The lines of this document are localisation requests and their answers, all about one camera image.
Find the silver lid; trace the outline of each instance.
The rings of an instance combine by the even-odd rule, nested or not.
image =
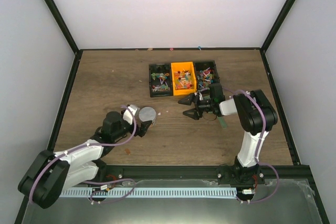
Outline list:
[[[144,107],[139,112],[139,119],[141,122],[155,121],[156,111],[151,107]]]

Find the wooden table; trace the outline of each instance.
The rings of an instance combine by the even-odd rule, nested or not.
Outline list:
[[[194,60],[215,60],[224,87],[262,89],[275,108],[258,50],[84,51],[55,150],[83,143],[101,126],[106,113],[120,111],[122,104],[135,104],[151,106],[161,115],[146,136],[135,137],[130,143],[114,148],[103,158],[106,163],[232,164],[244,135],[237,115],[225,117],[228,127],[224,129],[218,120],[194,121],[182,115],[192,107],[178,104],[181,97],[150,98],[149,64]],[[260,160],[273,165],[292,164],[280,121],[266,138]]]

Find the purple cable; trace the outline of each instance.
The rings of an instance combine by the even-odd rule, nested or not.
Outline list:
[[[273,170],[273,172],[275,173],[275,176],[277,177],[277,185],[276,185],[276,187],[275,187],[275,189],[274,189],[274,191],[273,191],[273,193],[271,193],[269,196],[267,196],[267,197],[265,197],[265,198],[263,198],[263,199],[260,199],[260,200],[255,200],[255,201],[250,201],[250,203],[249,204],[254,204],[254,203],[259,203],[259,202],[263,202],[263,201],[265,201],[265,200],[267,200],[267,199],[269,199],[270,197],[272,197],[276,192],[277,192],[277,190],[278,190],[278,188],[279,188],[279,183],[280,183],[280,179],[279,179],[279,174],[278,174],[278,172],[277,172],[277,170],[272,166],[272,165],[270,165],[270,164],[267,164],[267,163],[260,163],[259,162],[259,160],[257,159],[257,156],[258,156],[258,152],[259,152],[259,149],[260,149],[260,145],[261,145],[261,140],[263,139],[263,136],[264,136],[264,133],[265,133],[265,130],[266,130],[266,119],[265,119],[265,115],[264,115],[264,113],[262,112],[262,110],[261,110],[261,108],[260,108],[260,106],[258,105],[258,103],[249,95],[249,94],[247,94],[244,90],[241,90],[241,89],[239,89],[239,90],[237,90],[237,91],[232,91],[232,90],[230,90],[230,89],[227,89],[227,88],[223,88],[224,90],[227,90],[227,91],[229,91],[229,92],[231,92],[232,94],[237,94],[237,93],[242,93],[244,96],[246,96],[252,103],[253,103],[253,105],[256,107],[256,109],[259,111],[259,113],[260,113],[260,115],[261,115],[261,119],[263,120],[262,122],[262,130],[261,130],[261,133],[260,133],[260,137],[259,137],[259,140],[258,140],[258,144],[257,144],[257,148],[256,148],[256,151],[255,151],[255,153],[254,153],[254,159],[255,159],[255,161],[256,161],[256,163],[258,164],[258,165],[266,165],[266,166],[268,166],[268,167],[270,167],[272,170]],[[241,199],[239,199],[238,197],[237,197],[237,200],[238,201],[240,201],[240,202],[244,202],[243,200],[241,200]]]
[[[134,117],[132,111],[127,106],[122,105],[121,107],[124,108],[124,109],[126,109],[126,110],[128,110],[131,113],[132,117],[133,117],[134,129],[133,129],[132,135],[126,141],[124,141],[122,143],[119,143],[119,144],[100,144],[100,143],[97,143],[97,144],[90,144],[91,146],[120,146],[120,145],[123,145],[123,144],[129,142],[134,137],[135,131],[137,130],[137,127],[136,127],[137,123],[136,123],[135,117]],[[34,191],[36,189],[36,186],[37,186],[38,182],[40,181],[40,179],[42,178],[43,174],[50,169],[50,167],[53,165],[53,163],[55,163],[56,161],[58,161],[60,158],[66,156],[66,155],[68,155],[68,154],[70,154],[72,152],[75,152],[77,150],[80,150],[82,148],[85,148],[85,147],[88,147],[88,145],[87,144],[78,145],[78,146],[74,147],[73,149],[70,149],[67,153],[60,154],[59,156],[55,157],[52,161],[50,161],[46,165],[46,167],[44,167],[42,169],[42,171],[40,172],[40,174],[36,177],[36,179],[35,179],[32,187],[31,187],[30,193],[29,193],[29,203],[34,204],[34,202],[33,202],[33,194],[34,194]]]
[[[108,181],[108,182],[91,182],[91,181],[84,181],[83,183],[86,183],[86,184],[92,184],[92,185],[106,185],[106,184],[113,184],[113,183],[118,183],[118,182],[123,182],[123,181],[131,181],[135,184],[135,181],[134,179],[131,179],[131,178],[123,178],[123,179],[118,179],[118,180],[113,180],[113,181]],[[127,193],[125,194],[124,196],[118,198],[118,199],[114,199],[114,200],[109,200],[109,201],[101,201],[100,203],[101,204],[107,204],[107,203],[113,203],[113,202],[117,202],[119,200],[122,200],[122,199],[125,199],[127,196],[131,195],[132,192],[134,191],[135,187],[132,187],[132,189]],[[98,192],[101,192],[101,190],[99,191],[94,191],[91,196],[90,196],[90,201],[93,202],[93,196],[98,193]]]

